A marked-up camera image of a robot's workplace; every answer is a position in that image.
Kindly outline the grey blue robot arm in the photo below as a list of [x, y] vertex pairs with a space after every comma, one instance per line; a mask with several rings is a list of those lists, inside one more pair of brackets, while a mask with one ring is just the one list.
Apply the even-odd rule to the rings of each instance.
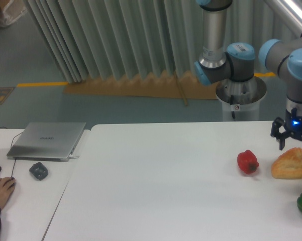
[[235, 113], [236, 106], [255, 103], [266, 93], [264, 82], [254, 76], [254, 60], [259, 59], [287, 86], [285, 119], [274, 120], [271, 136], [281, 149], [287, 138], [302, 141], [302, 1], [267, 1], [296, 39], [289, 43], [268, 40], [258, 53], [246, 43], [223, 47], [227, 9], [231, 4], [231, 1], [198, 1], [204, 11], [203, 52], [194, 63], [200, 83], [217, 83], [218, 99]]

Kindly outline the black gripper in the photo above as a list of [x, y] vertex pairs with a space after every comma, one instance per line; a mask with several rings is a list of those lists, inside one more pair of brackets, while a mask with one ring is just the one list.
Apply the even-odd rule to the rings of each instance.
[[285, 140], [293, 138], [302, 142], [302, 116], [297, 115], [297, 111], [286, 111], [285, 120], [277, 117], [271, 126], [270, 135], [279, 142], [279, 149], [285, 147]]

